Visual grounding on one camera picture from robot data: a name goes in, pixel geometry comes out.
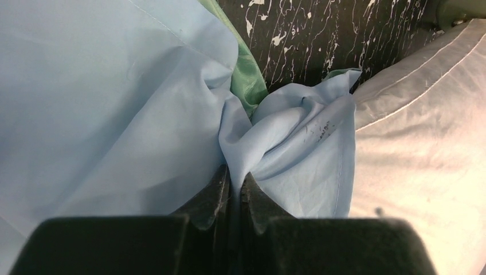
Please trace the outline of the light blue pillowcase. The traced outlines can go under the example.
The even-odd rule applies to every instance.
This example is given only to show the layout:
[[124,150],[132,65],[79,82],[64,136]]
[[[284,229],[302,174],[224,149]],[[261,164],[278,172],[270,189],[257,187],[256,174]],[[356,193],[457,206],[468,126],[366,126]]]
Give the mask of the light blue pillowcase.
[[164,215],[227,164],[298,218],[345,218],[357,69],[247,115],[233,33],[198,1],[1,2],[1,273],[54,217]]

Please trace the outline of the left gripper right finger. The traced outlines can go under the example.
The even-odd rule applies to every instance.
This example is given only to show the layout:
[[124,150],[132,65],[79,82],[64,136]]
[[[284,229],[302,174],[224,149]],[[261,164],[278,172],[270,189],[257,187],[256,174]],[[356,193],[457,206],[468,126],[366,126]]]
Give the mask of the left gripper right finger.
[[244,274],[435,274],[406,221],[295,218],[251,174],[240,196]]

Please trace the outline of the green patterned satin pillowcase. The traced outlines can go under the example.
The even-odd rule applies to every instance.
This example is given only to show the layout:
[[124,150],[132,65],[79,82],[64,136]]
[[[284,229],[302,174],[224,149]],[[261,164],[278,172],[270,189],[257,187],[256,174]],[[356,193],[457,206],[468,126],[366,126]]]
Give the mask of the green patterned satin pillowcase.
[[233,70],[230,90],[239,98],[246,114],[251,116],[268,95],[263,75],[250,49],[217,1],[200,1],[200,4],[223,23],[238,42],[238,59]]

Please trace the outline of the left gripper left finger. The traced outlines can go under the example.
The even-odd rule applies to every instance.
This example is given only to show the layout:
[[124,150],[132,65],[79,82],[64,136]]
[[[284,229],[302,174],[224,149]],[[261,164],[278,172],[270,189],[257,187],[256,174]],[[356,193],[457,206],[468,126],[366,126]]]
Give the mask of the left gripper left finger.
[[49,219],[11,274],[227,274],[229,195],[222,165],[169,215]]

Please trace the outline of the white pillow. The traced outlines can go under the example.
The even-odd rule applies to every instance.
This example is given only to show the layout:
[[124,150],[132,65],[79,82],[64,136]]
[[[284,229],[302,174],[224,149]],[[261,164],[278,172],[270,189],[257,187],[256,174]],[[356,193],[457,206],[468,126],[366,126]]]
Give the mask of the white pillow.
[[354,93],[349,215],[408,221],[438,274],[485,265],[485,20],[448,30]]

